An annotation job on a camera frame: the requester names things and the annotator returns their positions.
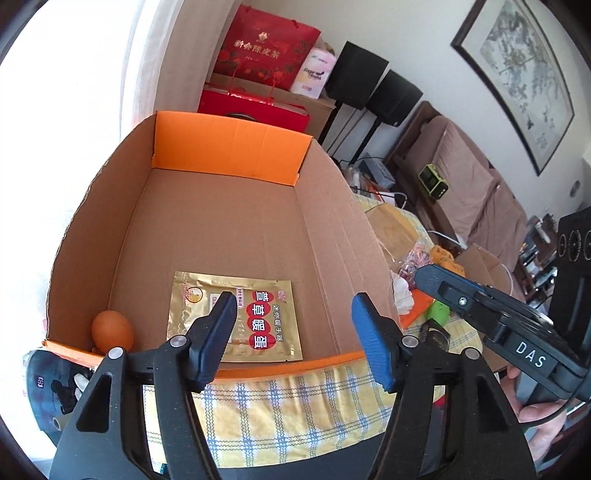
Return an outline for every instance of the screw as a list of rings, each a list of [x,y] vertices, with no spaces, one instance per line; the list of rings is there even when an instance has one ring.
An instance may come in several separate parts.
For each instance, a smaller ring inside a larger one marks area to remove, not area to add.
[[[466,348],[466,350],[464,350],[464,354],[470,359],[470,360],[478,360],[480,358],[480,352],[478,350],[476,350],[475,348]]]
[[[183,346],[185,343],[187,343],[187,337],[184,335],[177,335],[170,339],[170,344],[176,348]]]
[[[120,346],[116,346],[109,350],[109,358],[111,360],[117,360],[121,355],[123,355],[123,349]]]
[[[415,348],[418,345],[418,338],[413,335],[405,335],[402,337],[402,344],[408,348]]]

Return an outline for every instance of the green radio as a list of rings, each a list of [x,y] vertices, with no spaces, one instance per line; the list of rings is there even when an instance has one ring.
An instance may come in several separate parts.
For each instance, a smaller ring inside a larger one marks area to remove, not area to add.
[[[425,187],[429,196],[435,200],[443,197],[443,194],[448,191],[449,184],[447,180],[442,178],[437,172],[437,167],[432,163],[425,165],[425,168],[418,174],[418,179]]]

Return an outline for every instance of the speaker stand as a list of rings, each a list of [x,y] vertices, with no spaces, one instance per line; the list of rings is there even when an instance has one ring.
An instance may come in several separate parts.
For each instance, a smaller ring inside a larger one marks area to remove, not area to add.
[[[369,140],[371,140],[371,138],[373,137],[375,131],[378,129],[378,127],[382,124],[382,121],[379,118],[376,118],[374,120],[374,124],[371,126],[371,128],[369,129],[369,132],[367,135],[365,135],[365,138],[363,139],[363,141],[361,142],[361,145],[359,146],[359,148],[357,149],[357,152],[355,152],[355,155],[353,155],[353,158],[351,158],[351,160],[349,161],[349,166],[353,165],[355,162],[357,162],[357,160],[359,159],[359,157],[361,156],[361,154],[363,153],[363,149],[366,147],[366,145],[369,143]]]
[[[320,144],[320,146],[322,146],[322,143],[324,142],[326,135],[328,135],[330,127],[332,127],[332,124],[335,121],[336,116],[339,114],[339,110],[342,106],[343,102],[339,102],[338,100],[335,102],[335,107],[333,108],[333,111],[330,113],[329,118],[324,124],[324,128],[322,129],[322,132],[318,137],[318,143]]]

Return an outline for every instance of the sofa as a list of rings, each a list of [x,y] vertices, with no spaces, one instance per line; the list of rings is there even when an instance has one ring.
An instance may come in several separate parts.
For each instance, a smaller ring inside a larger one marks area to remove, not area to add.
[[[449,183],[440,200],[429,197],[418,181],[428,163]],[[478,146],[449,118],[422,102],[384,164],[428,230],[479,245],[514,270],[527,231],[525,212]],[[454,250],[445,237],[431,236]]]

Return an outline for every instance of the green object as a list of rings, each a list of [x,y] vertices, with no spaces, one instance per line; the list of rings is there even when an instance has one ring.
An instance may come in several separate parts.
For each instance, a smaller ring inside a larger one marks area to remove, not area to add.
[[[425,168],[418,174],[418,179],[425,187],[429,196],[435,200],[441,199],[443,194],[448,191],[449,184],[437,172],[437,167],[432,163],[425,165]]]
[[[431,306],[427,309],[427,313],[425,314],[425,318],[435,320],[439,325],[442,327],[447,323],[449,320],[450,308],[447,305],[444,305],[440,301],[435,300]]]

